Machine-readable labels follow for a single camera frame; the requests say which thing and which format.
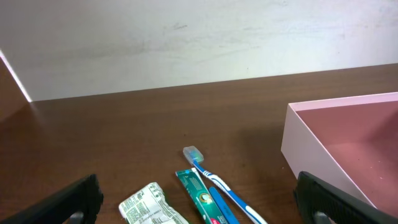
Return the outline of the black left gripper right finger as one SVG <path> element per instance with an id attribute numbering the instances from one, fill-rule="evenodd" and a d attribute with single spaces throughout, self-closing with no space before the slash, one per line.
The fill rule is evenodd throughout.
<path id="1" fill-rule="evenodd" d="M 298 175 L 294 197 L 305 223 L 397 223 L 390 216 L 309 172 Z"/>

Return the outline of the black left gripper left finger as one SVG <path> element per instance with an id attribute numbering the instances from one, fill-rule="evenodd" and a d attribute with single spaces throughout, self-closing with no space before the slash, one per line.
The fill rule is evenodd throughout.
<path id="1" fill-rule="evenodd" d="M 95 174 L 87 175 L 62 190 L 16 213 L 1 223 L 95 223 L 104 195 Z"/>

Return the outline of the white green packet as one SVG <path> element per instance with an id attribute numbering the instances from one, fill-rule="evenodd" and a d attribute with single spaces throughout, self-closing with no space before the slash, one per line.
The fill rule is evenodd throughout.
<path id="1" fill-rule="evenodd" d="M 157 182 L 138 190 L 119 204 L 119 211 L 128 224 L 188 224 L 172 208 Z"/>

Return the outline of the green toothpaste tube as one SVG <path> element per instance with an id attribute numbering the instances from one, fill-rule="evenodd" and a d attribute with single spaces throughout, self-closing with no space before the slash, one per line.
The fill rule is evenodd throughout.
<path id="1" fill-rule="evenodd" d="M 210 195 L 196 168 L 176 171 L 184 189 L 200 212 L 206 224 L 227 224 L 226 218 Z"/>

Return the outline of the blue white toothbrush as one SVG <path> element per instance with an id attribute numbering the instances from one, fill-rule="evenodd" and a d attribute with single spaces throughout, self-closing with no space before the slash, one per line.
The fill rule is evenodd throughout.
<path id="1" fill-rule="evenodd" d="M 191 165 L 199 170 L 201 175 L 211 180 L 220 190 L 222 190 L 250 218 L 253 223 L 267 224 L 265 219 L 263 219 L 260 214 L 258 214 L 247 203 L 239 198 L 220 177 L 202 168 L 200 164 L 204 161 L 204 157 L 195 146 L 184 147 L 183 155 Z"/>

